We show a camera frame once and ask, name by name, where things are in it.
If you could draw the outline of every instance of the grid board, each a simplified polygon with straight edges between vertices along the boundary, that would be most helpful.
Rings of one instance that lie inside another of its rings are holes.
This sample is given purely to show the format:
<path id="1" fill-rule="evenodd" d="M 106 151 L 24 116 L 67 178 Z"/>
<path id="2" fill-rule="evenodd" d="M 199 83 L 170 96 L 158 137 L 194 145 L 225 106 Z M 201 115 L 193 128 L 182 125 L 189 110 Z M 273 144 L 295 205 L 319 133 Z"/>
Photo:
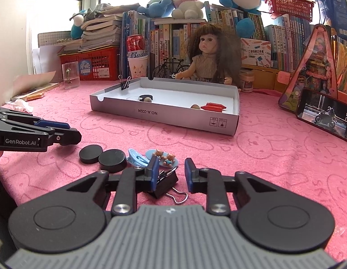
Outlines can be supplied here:
<path id="1" fill-rule="evenodd" d="M 46 32 L 38 34 L 38 46 L 52 46 L 56 44 L 56 41 L 59 39 L 66 39 L 70 37 L 71 31 L 55 31 L 55 32 Z"/>

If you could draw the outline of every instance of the white tissue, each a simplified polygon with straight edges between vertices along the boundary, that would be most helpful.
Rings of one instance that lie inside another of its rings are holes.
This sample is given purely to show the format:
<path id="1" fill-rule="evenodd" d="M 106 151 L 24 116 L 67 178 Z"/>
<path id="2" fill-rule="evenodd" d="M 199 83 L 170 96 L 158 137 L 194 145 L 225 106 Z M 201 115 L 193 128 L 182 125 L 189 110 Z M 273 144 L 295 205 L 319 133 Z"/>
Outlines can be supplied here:
<path id="1" fill-rule="evenodd" d="M 32 113 L 34 107 L 30 106 L 28 102 L 25 102 L 22 99 L 17 99 L 14 102 L 10 103 L 9 109 L 20 112 Z"/>

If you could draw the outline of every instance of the screw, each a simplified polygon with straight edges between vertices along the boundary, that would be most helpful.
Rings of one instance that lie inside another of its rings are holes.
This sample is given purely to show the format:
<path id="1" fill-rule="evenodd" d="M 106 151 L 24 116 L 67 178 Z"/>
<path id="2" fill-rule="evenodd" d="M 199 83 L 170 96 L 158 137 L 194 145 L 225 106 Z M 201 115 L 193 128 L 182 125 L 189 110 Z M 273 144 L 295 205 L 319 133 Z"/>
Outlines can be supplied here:
<path id="1" fill-rule="evenodd" d="M 130 211 L 131 207 L 127 204 L 117 204 L 114 206 L 114 211 L 116 213 L 128 213 Z"/>
<path id="2" fill-rule="evenodd" d="M 224 204 L 214 204 L 211 206 L 211 210 L 215 213 L 225 213 L 227 211 L 227 207 Z"/>

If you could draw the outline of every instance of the red plastic basket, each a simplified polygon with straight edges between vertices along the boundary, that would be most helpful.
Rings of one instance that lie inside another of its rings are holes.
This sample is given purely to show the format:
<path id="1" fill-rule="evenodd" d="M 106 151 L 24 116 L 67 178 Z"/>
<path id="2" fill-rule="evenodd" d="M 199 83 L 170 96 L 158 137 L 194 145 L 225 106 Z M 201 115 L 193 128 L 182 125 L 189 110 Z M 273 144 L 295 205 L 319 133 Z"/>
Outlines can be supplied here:
<path id="1" fill-rule="evenodd" d="M 307 0 L 265 0 L 273 19 L 291 14 L 295 17 L 312 21 L 314 2 Z"/>
<path id="2" fill-rule="evenodd" d="M 80 80 L 118 80 L 119 47 L 60 55 L 62 64 L 79 62 Z"/>

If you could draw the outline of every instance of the blue round sticker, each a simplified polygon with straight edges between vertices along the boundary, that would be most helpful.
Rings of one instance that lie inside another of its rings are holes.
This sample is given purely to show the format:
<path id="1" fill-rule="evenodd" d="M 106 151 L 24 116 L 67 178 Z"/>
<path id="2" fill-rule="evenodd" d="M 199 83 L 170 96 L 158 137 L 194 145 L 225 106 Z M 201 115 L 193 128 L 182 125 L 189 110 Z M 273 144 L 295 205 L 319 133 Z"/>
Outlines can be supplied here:
<path id="1" fill-rule="evenodd" d="M 83 76 L 87 76 L 91 73 L 91 61 L 87 59 L 83 59 L 79 62 L 79 70 L 80 74 Z"/>

